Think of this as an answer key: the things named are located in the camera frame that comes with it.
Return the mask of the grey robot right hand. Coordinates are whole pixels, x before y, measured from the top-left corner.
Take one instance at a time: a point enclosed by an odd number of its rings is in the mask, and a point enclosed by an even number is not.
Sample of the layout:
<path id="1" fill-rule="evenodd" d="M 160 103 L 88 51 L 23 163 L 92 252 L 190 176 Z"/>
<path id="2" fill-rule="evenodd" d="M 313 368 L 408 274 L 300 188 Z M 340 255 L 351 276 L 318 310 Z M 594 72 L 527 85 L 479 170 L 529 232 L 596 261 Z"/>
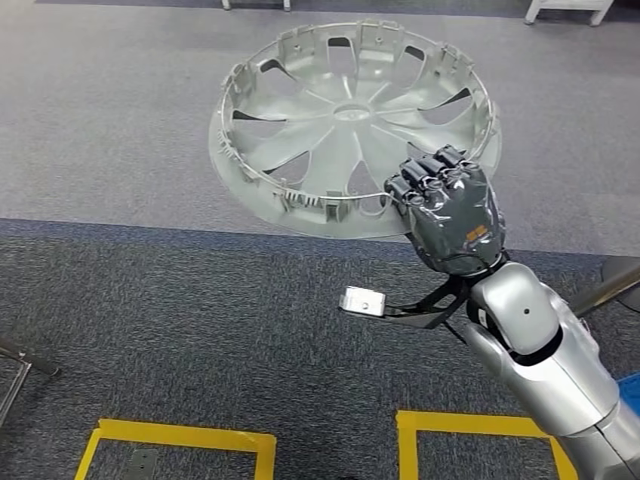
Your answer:
<path id="1" fill-rule="evenodd" d="M 409 157 L 384 183 L 407 237 L 429 268 L 470 277 L 503 260 L 506 222 L 489 178 L 448 144 Z"/>

